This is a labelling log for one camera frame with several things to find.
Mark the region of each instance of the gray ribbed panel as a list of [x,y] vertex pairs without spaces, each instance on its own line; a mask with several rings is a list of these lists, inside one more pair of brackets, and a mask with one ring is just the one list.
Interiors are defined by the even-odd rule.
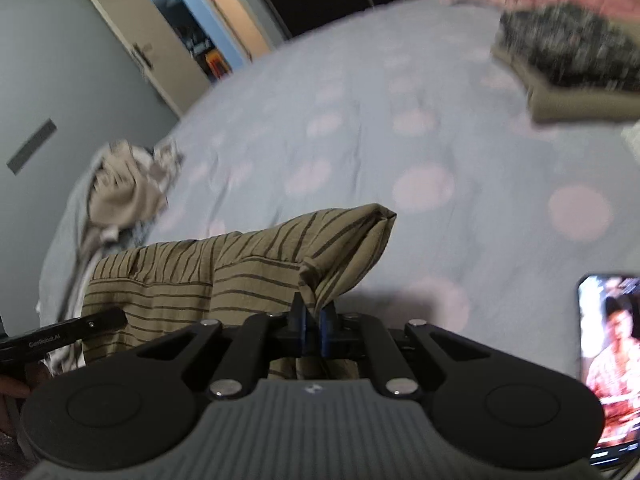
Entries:
[[216,402],[161,458],[117,472],[42,463],[26,480],[598,480],[586,462],[518,473],[465,456],[420,406],[379,396],[367,380],[267,381],[249,397]]

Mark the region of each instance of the olive green fabric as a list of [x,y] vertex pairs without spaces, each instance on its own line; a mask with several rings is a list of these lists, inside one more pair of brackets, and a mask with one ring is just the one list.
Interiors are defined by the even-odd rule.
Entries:
[[640,92],[553,86],[541,72],[498,44],[491,47],[491,52],[506,63],[526,87],[527,106],[535,122],[640,120]]
[[[129,324],[84,341],[85,361],[201,319],[239,325],[258,312],[286,311],[297,291],[317,316],[375,265],[395,219],[395,213],[377,204],[327,209],[262,231],[154,244],[111,255],[95,267],[82,315],[115,304],[127,314]],[[347,364],[332,366],[338,375],[353,375]],[[296,376],[292,360],[274,362],[270,371]],[[298,376],[318,371],[318,363],[298,362]]]

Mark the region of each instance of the bed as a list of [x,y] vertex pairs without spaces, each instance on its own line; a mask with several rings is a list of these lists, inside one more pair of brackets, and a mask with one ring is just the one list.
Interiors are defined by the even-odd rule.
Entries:
[[490,56],[500,12],[403,0],[291,41],[213,88],[147,243],[377,202],[398,220],[337,301],[424,318],[578,374],[575,287],[640,268],[640,171],[612,123],[533,125]]

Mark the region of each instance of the beige door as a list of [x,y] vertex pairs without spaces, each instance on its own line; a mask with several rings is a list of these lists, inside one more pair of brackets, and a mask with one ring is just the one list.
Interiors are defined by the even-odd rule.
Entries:
[[178,116],[210,88],[207,76],[151,0],[91,1]]

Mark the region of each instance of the phone screen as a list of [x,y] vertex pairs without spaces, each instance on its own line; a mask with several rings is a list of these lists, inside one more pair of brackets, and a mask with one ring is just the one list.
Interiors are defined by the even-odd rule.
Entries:
[[598,274],[578,285],[582,381],[600,399],[605,427],[591,463],[615,466],[640,438],[640,278]]

